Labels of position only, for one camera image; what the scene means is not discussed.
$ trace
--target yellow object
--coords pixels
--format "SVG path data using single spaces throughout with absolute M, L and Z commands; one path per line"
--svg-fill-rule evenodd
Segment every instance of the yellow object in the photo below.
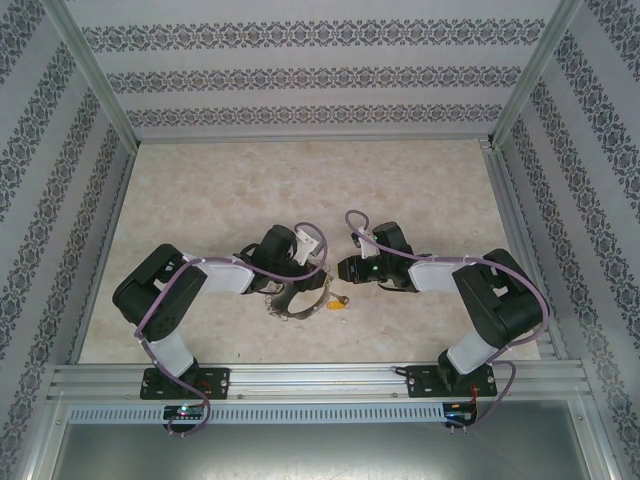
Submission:
M 336 300 L 333 300 L 327 303 L 327 308 L 329 310 L 340 310 L 341 308 L 344 308 L 344 307 L 346 307 L 344 303 L 338 302 Z

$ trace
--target ventilation slot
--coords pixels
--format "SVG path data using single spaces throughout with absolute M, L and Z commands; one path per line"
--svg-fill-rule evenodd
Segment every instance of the ventilation slot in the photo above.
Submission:
M 331 424 L 441 422 L 440 403 L 363 405 L 216 405 L 209 423 L 215 424 Z M 77 406 L 69 417 L 71 424 L 158 424 L 163 422 L 164 406 Z M 197 420 L 176 420 L 198 423 Z

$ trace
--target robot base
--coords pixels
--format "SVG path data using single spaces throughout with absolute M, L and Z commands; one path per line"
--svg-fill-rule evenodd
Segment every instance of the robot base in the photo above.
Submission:
M 407 379 L 410 398 L 469 397 L 474 385 L 478 397 L 495 397 L 498 394 L 493 369 L 486 364 L 465 375 L 464 381 L 458 382 L 451 390 L 440 379 L 437 365 L 401 367 L 396 368 L 396 373 Z
M 228 368 L 200 367 L 195 381 L 189 383 L 204 392 L 210 400 L 226 400 L 230 372 Z M 157 368 L 147 368 L 142 377 L 140 398 L 142 400 L 197 400 L 200 397 L 176 385 Z

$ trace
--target patterned wallpaper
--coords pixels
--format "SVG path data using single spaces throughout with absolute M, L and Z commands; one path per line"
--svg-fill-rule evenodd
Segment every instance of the patterned wallpaper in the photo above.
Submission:
M 139 136 L 151 140 L 488 134 L 558 0 L 531 3 L 68 5 Z
M 638 2 L 586 1 L 503 148 L 623 478 L 640 478 L 639 35 Z
M 131 161 L 37 0 L 0 0 L 0 479 L 68 361 Z

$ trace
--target floor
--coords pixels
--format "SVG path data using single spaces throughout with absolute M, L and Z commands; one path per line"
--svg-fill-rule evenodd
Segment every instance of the floor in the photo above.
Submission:
M 111 296 L 159 244 L 226 256 L 273 224 L 310 221 L 328 238 L 337 276 L 335 265 L 358 253 L 344 223 L 350 208 L 373 226 L 398 222 L 416 253 L 507 247 L 477 141 L 142 145 L 80 361 L 148 362 Z M 350 308 L 288 322 L 269 315 L 261 295 L 202 294 L 180 328 L 208 363 L 433 361 L 471 328 L 457 294 L 384 292 L 338 279 L 331 290 L 347 295 Z M 539 358 L 535 343 L 508 356 Z

